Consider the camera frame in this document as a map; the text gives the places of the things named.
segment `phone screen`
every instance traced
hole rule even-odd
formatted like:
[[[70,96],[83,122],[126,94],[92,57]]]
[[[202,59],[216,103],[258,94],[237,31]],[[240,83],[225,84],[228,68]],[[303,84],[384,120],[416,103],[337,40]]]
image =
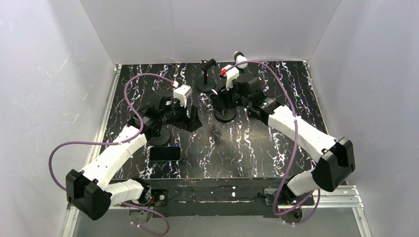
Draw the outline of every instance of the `phone screen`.
[[[178,161],[180,160],[180,147],[152,147],[150,148],[150,161]]]

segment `cable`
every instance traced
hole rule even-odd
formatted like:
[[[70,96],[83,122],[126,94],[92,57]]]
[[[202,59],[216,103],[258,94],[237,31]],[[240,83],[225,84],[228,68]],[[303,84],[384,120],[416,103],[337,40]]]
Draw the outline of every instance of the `cable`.
[[[141,134],[141,132],[143,130],[143,127],[144,127],[144,122],[143,122],[143,119],[141,118],[140,114],[137,112],[137,110],[134,108],[134,106],[132,106],[130,100],[128,99],[127,89],[128,89],[128,85],[130,85],[132,83],[132,81],[134,81],[135,79],[138,79],[140,77],[143,77],[143,76],[157,77],[159,79],[166,80],[166,81],[170,82],[173,85],[173,81],[172,80],[169,80],[169,79],[167,79],[165,77],[162,77],[160,75],[153,74],[153,73],[142,73],[142,74],[138,74],[138,75],[134,76],[133,78],[129,79],[129,81],[125,84],[125,87],[124,87],[124,98],[125,98],[126,103],[129,106],[129,108],[134,112],[134,114],[140,120],[140,129],[138,130],[138,133],[136,133],[134,136],[132,136],[132,137],[126,139],[126,140],[123,140],[121,142],[83,142],[83,141],[75,141],[75,142],[65,142],[65,143],[62,143],[62,144],[58,145],[56,148],[54,148],[54,150],[52,150],[51,154],[49,155],[48,168],[49,168],[49,174],[51,175],[52,180],[54,181],[54,183],[56,183],[56,185],[59,188],[61,188],[62,190],[66,191],[66,188],[62,184],[60,184],[60,182],[57,180],[57,178],[55,177],[55,174],[54,174],[54,172],[52,170],[52,158],[54,157],[54,154],[55,154],[55,152],[57,152],[58,149],[60,149],[60,148],[62,148],[64,146],[73,145],[73,144],[80,144],[80,145],[99,145],[99,146],[115,146],[115,145],[119,145],[119,144],[122,144],[122,143],[129,142],[129,141],[133,140],[134,138],[136,138],[137,136],[139,136]],[[141,228],[147,230],[148,232],[152,233],[153,235],[163,236],[163,235],[165,235],[169,231],[170,225],[169,225],[168,219],[164,215],[162,215],[162,214],[160,214],[160,213],[158,213],[158,212],[156,212],[154,210],[151,210],[151,209],[148,209],[148,208],[145,208],[145,207],[140,207],[140,206],[132,205],[132,204],[129,204],[129,203],[126,203],[126,202],[123,202],[123,205],[131,206],[131,207],[138,208],[138,209],[141,209],[141,210],[144,210],[144,211],[149,211],[151,213],[154,213],[154,214],[162,217],[166,221],[166,223],[168,225],[168,228],[166,229],[166,231],[164,233],[157,233],[157,232],[154,232],[153,230],[149,229],[146,226],[141,226]]]
[[[311,218],[311,216],[313,216],[314,212],[317,210],[317,207],[319,206],[319,202],[320,202],[320,189],[317,190],[317,194],[318,194],[318,198],[317,198],[316,205],[314,205],[313,210],[310,212],[310,214],[304,220],[302,220],[300,222],[297,222],[297,223],[295,223],[295,222],[289,223],[289,222],[286,222],[286,221],[283,221],[283,223],[284,224],[289,224],[289,225],[299,225],[299,224],[302,224],[302,223],[308,221],[308,219]],[[269,220],[269,219],[266,219],[266,218],[260,218],[260,217],[258,217],[258,219],[259,220],[262,220],[262,221],[269,221],[269,222],[275,222],[275,223],[277,223],[277,221],[272,221],[272,220]]]
[[[234,64],[233,66],[231,66],[230,68],[228,68],[226,70],[226,72],[229,71],[230,69],[238,66],[238,65],[245,64],[245,63],[253,63],[253,64],[261,65],[261,66],[265,67],[274,76],[275,80],[278,82],[279,86],[281,87],[281,89],[282,89],[282,91],[283,91],[283,93],[285,95],[285,98],[287,99],[288,103],[290,104],[291,111],[292,111],[293,116],[295,118],[295,120],[294,120],[295,135],[294,135],[293,152],[291,153],[290,162],[289,162],[289,164],[287,166],[287,169],[286,169],[286,171],[284,173],[284,177],[282,178],[282,180],[281,180],[281,182],[279,184],[278,190],[277,190],[277,192],[275,194],[275,197],[274,197],[274,202],[272,204],[272,212],[276,216],[282,216],[282,215],[285,215],[285,214],[287,214],[287,213],[295,210],[298,206],[302,205],[313,194],[313,192],[308,193],[305,198],[303,198],[300,202],[298,202],[297,204],[295,204],[293,207],[289,208],[286,211],[283,211],[283,212],[280,212],[280,213],[277,213],[276,212],[276,207],[277,207],[277,204],[278,204],[279,193],[281,192],[281,189],[284,186],[285,181],[287,180],[287,177],[288,177],[288,174],[289,174],[289,172],[291,170],[291,166],[292,166],[292,164],[294,162],[295,154],[297,152],[297,147],[298,147],[298,125],[297,125],[297,116],[296,116],[296,112],[295,112],[295,107],[294,107],[293,102],[291,101],[291,98],[289,97],[289,95],[287,93],[287,90],[285,89],[284,85],[281,83],[281,80],[278,78],[278,76],[275,74],[275,72],[268,65],[266,65],[264,63],[261,63],[261,62],[258,62],[258,61],[244,61],[244,62],[240,62],[240,63]],[[311,217],[314,214],[314,212],[316,211],[319,200],[320,200],[320,191],[319,191],[319,196],[318,196],[318,199],[317,199],[317,203],[316,203],[315,207],[313,208],[312,212],[310,213],[310,215],[308,217]]]
[[[133,205],[133,204],[130,204],[130,203],[127,203],[127,202],[123,202],[122,205],[133,207],[133,208],[137,208],[137,209],[140,209],[140,210],[143,210],[143,211],[149,211],[149,212],[151,212],[153,214],[156,214],[156,215],[160,216],[161,218],[163,218],[164,221],[166,221],[166,224],[167,224],[168,228],[163,233],[157,233],[157,232],[154,232],[153,230],[149,229],[148,227],[142,226],[142,225],[138,224],[137,222],[134,222],[133,221],[132,223],[134,223],[136,226],[145,229],[146,231],[152,233],[155,236],[164,236],[165,234],[167,234],[167,232],[169,232],[169,228],[170,228],[169,220],[167,219],[166,216],[162,215],[161,213],[158,213],[155,210],[151,210],[149,208],[145,208],[145,207],[142,207],[142,206]]]
[[[153,73],[142,73],[142,74],[138,74],[138,75],[134,76],[133,78],[131,78],[131,79],[130,79],[130,80],[129,80],[126,84],[125,84],[125,87],[124,87],[124,98],[125,98],[126,103],[127,103],[127,104],[128,104],[128,106],[129,106],[129,108],[130,108],[130,109],[134,112],[134,114],[135,114],[135,115],[137,116],[137,118],[140,120],[140,129],[138,130],[138,133],[136,133],[134,136],[132,136],[132,137],[130,137],[130,138],[128,138],[128,139],[126,139],[126,140],[121,141],[121,143],[127,143],[127,142],[129,142],[129,141],[133,140],[134,138],[138,137],[138,136],[141,134],[141,132],[142,132],[142,130],[143,130],[143,127],[144,127],[144,122],[143,122],[143,119],[141,118],[141,116],[140,116],[140,114],[137,112],[137,110],[134,108],[134,106],[132,106],[132,104],[131,104],[130,100],[128,99],[128,94],[127,94],[127,92],[126,92],[126,91],[127,91],[127,89],[128,89],[128,85],[129,85],[129,84],[131,84],[131,82],[132,82],[133,80],[138,79],[138,78],[143,77],[143,76],[153,76],[153,77],[157,77],[157,78],[159,78],[159,79],[166,80],[166,81],[170,82],[171,84],[173,84],[173,81],[172,81],[172,80],[169,80],[169,79],[167,79],[167,78],[165,78],[165,77],[162,77],[162,76],[160,76],[160,75],[153,74]],[[58,149],[60,149],[60,148],[62,148],[62,147],[64,147],[64,146],[67,146],[67,145],[73,145],[73,144],[80,144],[80,145],[99,145],[99,146],[115,146],[115,145],[119,145],[120,143],[119,143],[119,142],[82,142],[82,141],[75,141],[75,142],[65,142],[65,143],[62,143],[62,144],[58,145],[56,148],[54,148],[54,150],[52,150],[51,154],[49,155],[49,159],[48,159],[49,174],[51,175],[51,178],[52,178],[52,180],[54,181],[54,183],[56,183],[56,185],[57,185],[58,187],[60,187],[62,190],[64,190],[64,191],[66,190],[66,188],[65,188],[63,185],[61,185],[61,184],[60,184],[60,182],[57,180],[57,178],[55,177],[54,172],[53,172],[53,170],[52,170],[52,157],[54,156],[55,152],[56,152]]]

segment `black stand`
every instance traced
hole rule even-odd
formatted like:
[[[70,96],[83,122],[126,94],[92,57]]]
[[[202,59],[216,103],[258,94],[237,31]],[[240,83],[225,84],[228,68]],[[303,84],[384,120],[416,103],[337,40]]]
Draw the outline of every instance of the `black stand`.
[[[169,144],[171,140],[171,135],[169,129],[162,127],[160,130],[160,136],[152,137],[149,141],[150,145],[153,147],[164,147]]]
[[[227,110],[226,112],[218,112],[214,110],[214,117],[220,122],[230,122],[236,117],[236,110]]]
[[[215,88],[215,80],[213,78],[208,78],[208,69],[210,69],[211,67],[217,65],[217,62],[215,61],[215,59],[211,59],[209,61],[202,61],[202,71],[204,72],[204,78],[198,78],[195,81],[195,88],[202,92],[202,93],[207,93],[210,92],[212,89]]]

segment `white arm segment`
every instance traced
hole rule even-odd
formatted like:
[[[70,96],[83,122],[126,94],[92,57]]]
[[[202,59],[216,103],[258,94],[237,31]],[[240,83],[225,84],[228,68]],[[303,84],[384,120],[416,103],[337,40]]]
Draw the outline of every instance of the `white arm segment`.
[[[301,117],[297,117],[297,123],[298,145],[306,150],[315,162],[318,162],[323,155],[322,150],[329,149],[336,143],[335,138],[317,130],[302,120]],[[294,140],[294,117],[287,106],[279,106],[274,110],[274,114],[269,116],[268,126],[277,129]]]
[[[114,142],[120,142],[130,138],[138,133],[138,129],[133,126],[125,126],[122,132],[115,139]],[[105,190],[115,173],[121,166],[132,157],[135,151],[143,147],[147,143],[144,134],[131,140],[129,143],[124,143],[116,146],[109,146],[97,159],[82,168],[83,175],[89,180],[97,179],[97,185]]]
[[[300,196],[320,188],[313,180],[313,175],[311,174],[313,170],[314,168],[297,174],[287,183],[288,188],[294,195]]]
[[[188,85],[182,85],[181,87],[173,91],[173,98],[180,100],[180,106],[186,107],[187,99],[192,94],[192,88]]]
[[[229,69],[231,67],[231,65],[227,65],[223,69]],[[225,73],[225,76],[227,77],[227,81],[225,82],[225,88],[227,90],[230,90],[231,88],[233,88],[233,80],[238,78],[240,75],[240,71],[237,68],[232,68],[230,69],[228,72]]]
[[[110,184],[105,191],[112,193],[111,206],[121,204],[124,201],[137,200],[140,198],[144,187],[135,180],[128,179],[125,182]]]

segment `white backdrop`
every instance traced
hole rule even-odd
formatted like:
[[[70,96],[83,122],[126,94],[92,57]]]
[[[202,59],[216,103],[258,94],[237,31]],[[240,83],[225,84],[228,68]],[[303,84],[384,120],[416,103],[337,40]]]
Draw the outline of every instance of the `white backdrop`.
[[[373,236],[418,236],[419,2],[343,0],[310,71],[329,132],[354,143]]]
[[[115,64],[309,59],[340,0],[81,0]]]
[[[94,138],[114,66],[78,0],[2,1],[0,65],[0,236],[60,236],[67,200],[48,156]],[[57,152],[61,183],[89,149]]]

